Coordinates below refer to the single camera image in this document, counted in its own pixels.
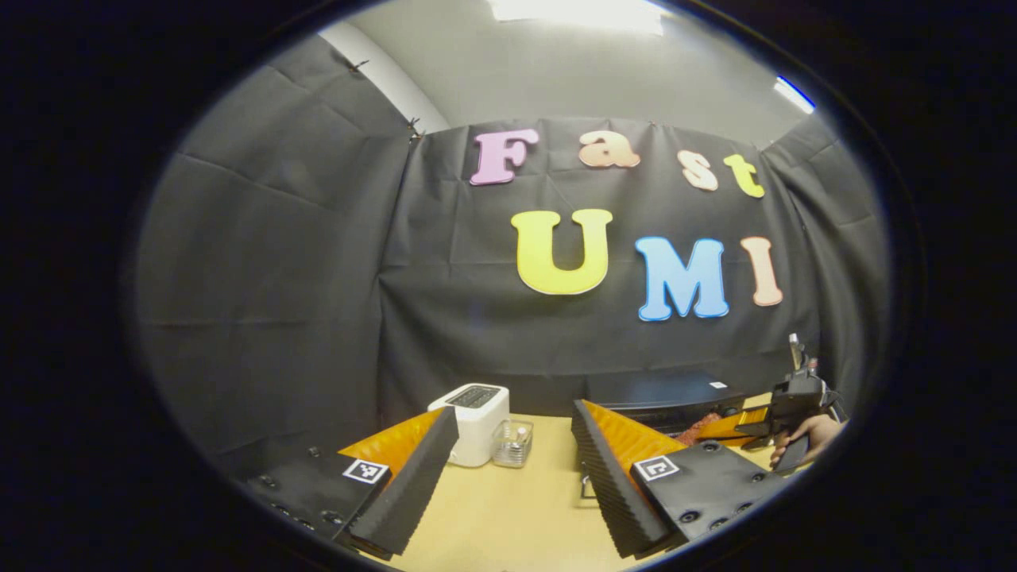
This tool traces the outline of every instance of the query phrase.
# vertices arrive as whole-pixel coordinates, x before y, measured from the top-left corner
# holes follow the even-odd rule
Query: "ceiling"
[[[551,116],[645,119],[766,147],[805,117],[777,73],[689,15],[663,37],[497,22],[486,0],[394,0],[350,18],[450,125]]]

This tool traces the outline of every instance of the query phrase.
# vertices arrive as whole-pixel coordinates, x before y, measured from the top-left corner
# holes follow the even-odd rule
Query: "orange object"
[[[724,417],[717,421],[714,421],[700,432],[697,439],[731,439],[735,437],[745,437],[743,443],[747,443],[755,438],[749,438],[745,434],[734,431],[737,425],[747,424],[747,423],[758,423],[766,420],[766,413],[769,407],[760,407],[758,409],[746,409],[740,413],[735,413],[729,417]],[[725,445],[732,445],[731,443],[724,442]]]
[[[388,482],[392,482],[443,409],[444,407],[440,407],[411,417],[402,423],[395,424],[341,449],[339,454],[388,465],[388,470],[392,471],[392,479]]]
[[[720,415],[716,413],[709,413],[707,416],[693,423],[693,426],[681,432],[681,435],[675,437],[674,439],[685,447],[692,447],[696,444],[696,440],[699,438],[703,427],[717,420],[720,420]]]
[[[633,487],[639,491],[639,485],[633,479],[630,470],[633,463],[651,457],[666,455],[685,448],[666,435],[654,431],[643,423],[634,421],[620,413],[615,413],[595,403],[583,400],[583,405],[600,428],[607,441],[614,459],[621,465]]]

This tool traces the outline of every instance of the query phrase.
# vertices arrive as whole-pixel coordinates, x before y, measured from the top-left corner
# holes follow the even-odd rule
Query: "white toaster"
[[[442,395],[427,406],[456,408],[459,441],[448,453],[448,462],[479,467],[491,458],[494,430],[508,418],[508,389],[485,384],[468,384]]]

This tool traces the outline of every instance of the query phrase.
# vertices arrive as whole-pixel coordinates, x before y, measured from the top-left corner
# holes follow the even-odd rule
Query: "black fabric backdrop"
[[[534,128],[516,179],[472,186],[482,132]],[[641,164],[593,169],[579,136],[624,134]],[[691,186],[679,150],[720,187]],[[761,199],[723,158],[758,169]],[[513,215],[558,213],[554,258],[582,263],[571,215],[606,209],[597,288],[549,296],[516,270]],[[818,118],[772,148],[641,120],[561,118],[459,127],[411,142],[406,119],[313,37],[258,69],[195,126],[155,191],[137,251],[141,344],[183,427],[233,471],[277,447],[337,447],[469,382],[504,385],[518,413],[567,414],[593,379],[705,370],[766,391],[787,334],[820,348],[848,403],[885,342],[886,232],[862,171]],[[724,245],[727,316],[645,323],[635,242]],[[739,241],[768,238],[780,304],[753,303]]]

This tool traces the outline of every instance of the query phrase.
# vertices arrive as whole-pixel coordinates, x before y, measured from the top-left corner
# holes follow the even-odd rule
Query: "pink letter f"
[[[511,160],[517,167],[522,165],[526,160],[526,146],[520,140],[533,145],[540,140],[540,136],[535,129],[522,129],[484,133],[477,135],[474,140],[480,144],[480,164],[477,166],[477,173],[470,177],[470,183],[482,185],[506,183],[516,178],[516,173],[505,168],[505,160]],[[505,147],[511,140],[516,142]]]

